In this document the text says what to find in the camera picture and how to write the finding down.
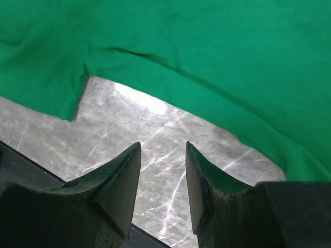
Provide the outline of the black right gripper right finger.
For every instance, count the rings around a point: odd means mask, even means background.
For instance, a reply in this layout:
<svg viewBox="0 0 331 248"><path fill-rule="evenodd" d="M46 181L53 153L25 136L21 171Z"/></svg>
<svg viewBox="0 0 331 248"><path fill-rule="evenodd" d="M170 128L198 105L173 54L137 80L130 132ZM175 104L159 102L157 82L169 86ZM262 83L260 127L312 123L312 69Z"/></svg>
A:
<svg viewBox="0 0 331 248"><path fill-rule="evenodd" d="M198 235L212 214L212 189L233 197L246 192L251 186L212 164L190 142L186 143L185 166L192 229Z"/></svg>

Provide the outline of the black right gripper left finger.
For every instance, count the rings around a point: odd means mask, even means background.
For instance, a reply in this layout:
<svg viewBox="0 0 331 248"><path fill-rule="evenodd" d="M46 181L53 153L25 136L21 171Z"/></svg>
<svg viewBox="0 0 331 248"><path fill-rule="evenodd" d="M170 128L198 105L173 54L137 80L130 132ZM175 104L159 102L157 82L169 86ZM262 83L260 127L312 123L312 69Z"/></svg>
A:
<svg viewBox="0 0 331 248"><path fill-rule="evenodd" d="M46 198L41 230L59 237L128 237L141 168L141 144L60 187Z"/></svg>

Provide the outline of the green t shirt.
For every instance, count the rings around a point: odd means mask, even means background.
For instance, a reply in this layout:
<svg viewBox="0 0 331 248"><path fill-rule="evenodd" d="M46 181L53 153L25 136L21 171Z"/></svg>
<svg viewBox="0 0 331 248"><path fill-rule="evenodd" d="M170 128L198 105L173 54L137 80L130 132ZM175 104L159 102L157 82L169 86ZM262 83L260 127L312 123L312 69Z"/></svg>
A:
<svg viewBox="0 0 331 248"><path fill-rule="evenodd" d="M1 1L2 97L71 121L90 76L330 181L330 1Z"/></svg>

